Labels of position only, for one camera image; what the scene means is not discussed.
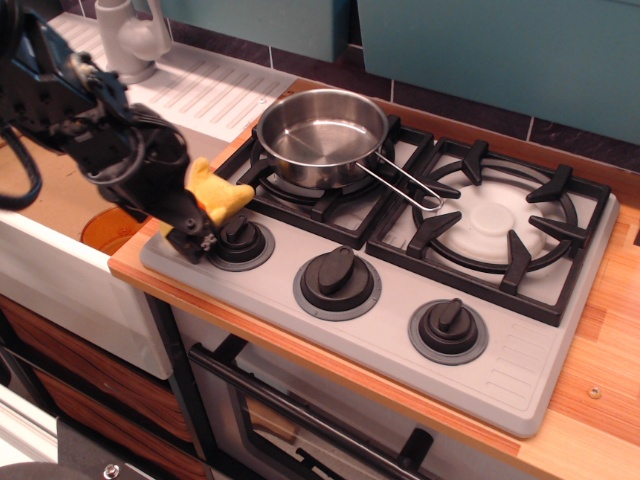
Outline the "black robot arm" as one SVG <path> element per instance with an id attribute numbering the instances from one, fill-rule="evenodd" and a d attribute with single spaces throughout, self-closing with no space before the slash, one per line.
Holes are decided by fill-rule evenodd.
<path id="1" fill-rule="evenodd" d="M 137 221 L 170 228 L 171 246 L 193 264 L 212 254 L 217 228 L 184 186 L 190 163 L 184 136 L 142 104 L 131 104 L 117 73 L 76 52 L 19 1 L 1 4 L 1 137 L 22 164 L 27 192 L 4 194 L 20 211 L 37 199 L 40 171 L 19 140 L 70 156 L 101 196 Z"/>

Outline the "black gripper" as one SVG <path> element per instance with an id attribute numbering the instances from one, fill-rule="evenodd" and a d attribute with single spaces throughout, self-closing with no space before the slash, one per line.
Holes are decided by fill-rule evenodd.
<path id="1" fill-rule="evenodd" d="M 204 230 L 206 214 L 186 189 L 168 192 L 158 187 L 166 170 L 186 175 L 190 164 L 182 133 L 142 104 L 95 107 L 64 122 L 64 152 L 103 197 L 116 203 L 138 223 L 153 216 L 175 228 L 169 244 L 192 264 L 210 256 L 217 231 Z"/>

